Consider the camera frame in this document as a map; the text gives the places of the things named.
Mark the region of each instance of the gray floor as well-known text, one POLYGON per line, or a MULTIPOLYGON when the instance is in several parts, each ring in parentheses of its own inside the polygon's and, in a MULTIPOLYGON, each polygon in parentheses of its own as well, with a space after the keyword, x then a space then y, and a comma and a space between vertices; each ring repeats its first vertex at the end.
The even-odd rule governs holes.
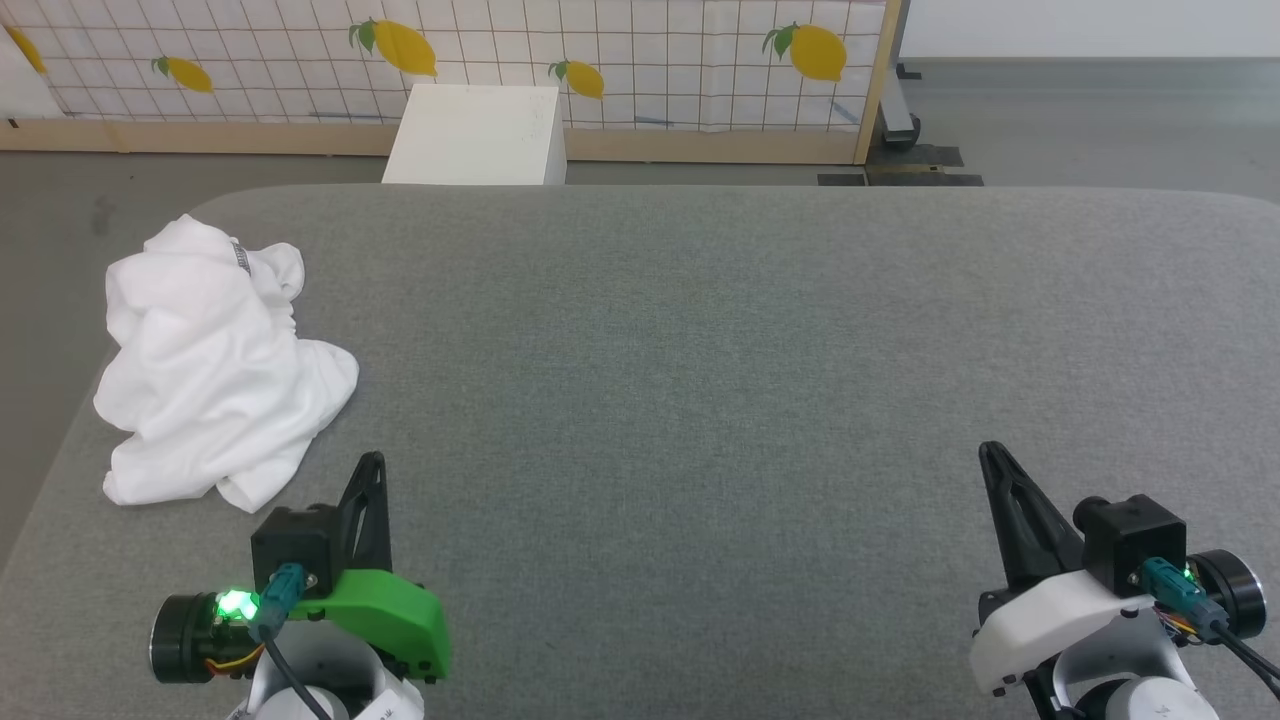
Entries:
MULTIPOLYGON (((922 142, 987 184, 1206 190, 1280 202, 1280 65, 932 64, 922 142)), ((0 562, 109 350, 102 270, 251 187, 376 182, 364 158, 0 154, 0 562)), ((852 168, 573 164, 571 183, 815 184, 852 168)), ((86 478, 97 484, 100 478, 86 478)))

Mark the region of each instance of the lemon patterned fabric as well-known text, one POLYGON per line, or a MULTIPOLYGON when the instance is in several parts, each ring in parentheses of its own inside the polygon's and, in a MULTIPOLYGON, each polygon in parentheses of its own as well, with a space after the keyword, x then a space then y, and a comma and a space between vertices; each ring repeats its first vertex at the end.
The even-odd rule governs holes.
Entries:
POLYGON ((415 83, 547 85, 572 128, 856 132, 884 1, 0 0, 0 24, 73 118, 387 124, 415 83))

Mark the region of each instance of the black cable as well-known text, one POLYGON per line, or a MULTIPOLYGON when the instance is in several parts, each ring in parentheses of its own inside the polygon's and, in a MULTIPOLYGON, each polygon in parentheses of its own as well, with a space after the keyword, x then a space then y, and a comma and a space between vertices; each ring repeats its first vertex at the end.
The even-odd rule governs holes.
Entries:
POLYGON ((1276 670, 1275 665, 1271 665, 1271 662, 1268 662, 1265 657, 1258 655, 1256 650, 1244 644, 1244 641, 1242 641, 1235 635, 1235 633, 1229 630, 1221 620, 1215 620, 1210 625, 1210 628, 1215 630, 1222 639, 1222 646, 1226 647, 1226 650, 1230 650, 1233 655, 1239 657, 1240 662, 1243 662, 1245 667, 1253 670, 1253 674, 1262 680, 1262 684, 1265 684, 1267 689, 1271 691, 1271 694, 1274 694, 1276 700, 1280 700, 1280 687, 1276 685, 1276 679, 1275 679, 1276 676, 1280 675, 1275 675, 1276 670))
POLYGON ((262 628, 259 633, 262 635, 262 646, 266 648, 266 653, 271 656, 271 662, 274 662, 275 667, 282 675, 284 675, 284 679, 293 685, 293 692, 298 693, 298 697, 302 698, 302 703, 307 706, 307 710, 310 710, 317 720, 333 720, 329 717, 329 714, 324 711, 324 707, 315 698, 315 696, 311 694, 311 691, 308 691, 307 687, 302 684, 302 680, 300 680, 293 673, 293 667, 289 667, 289 664, 284 660, 284 655, 280 653, 280 648, 275 647, 275 637, 273 637, 271 630, 262 628))
POLYGON ((1276 667, 1270 660, 1258 655, 1258 651, 1244 644, 1244 641, 1228 629, 1226 623, 1213 620, 1210 629, 1217 633, 1217 637, 1222 639, 1222 644, 1230 648, 1236 656, 1248 657, 1254 665, 1270 673, 1272 678, 1280 679, 1280 667, 1276 667))

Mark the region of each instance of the robotic arm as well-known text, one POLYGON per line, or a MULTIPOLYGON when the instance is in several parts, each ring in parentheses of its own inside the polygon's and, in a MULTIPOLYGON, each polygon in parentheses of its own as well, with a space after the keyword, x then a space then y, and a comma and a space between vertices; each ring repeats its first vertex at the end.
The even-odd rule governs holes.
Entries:
POLYGON ((251 538, 255 589, 177 594, 151 630, 161 683, 251 678, 229 720, 421 720, 410 682, 448 675, 440 601, 392 574, 387 466, 360 459, 338 506, 278 507, 251 538))
POLYGON ((1242 560, 1187 555, 1187 525, 1144 495, 1082 501, 1082 541, 1002 445, 978 455, 1007 582, 978 600, 980 689, 1025 685, 1041 720, 1216 720, 1178 650, 1224 644, 1280 700, 1280 671, 1243 643, 1266 602, 1242 560))

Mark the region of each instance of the caster wheel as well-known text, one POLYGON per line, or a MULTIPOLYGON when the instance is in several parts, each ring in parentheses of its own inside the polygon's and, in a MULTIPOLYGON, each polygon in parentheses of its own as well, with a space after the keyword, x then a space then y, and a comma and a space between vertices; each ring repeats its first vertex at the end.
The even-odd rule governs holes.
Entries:
POLYGON ((920 118, 911 113, 911 137, 906 140, 886 140, 883 141, 886 150, 892 150, 895 152, 906 152, 908 150, 915 147, 915 143, 920 140, 920 118))

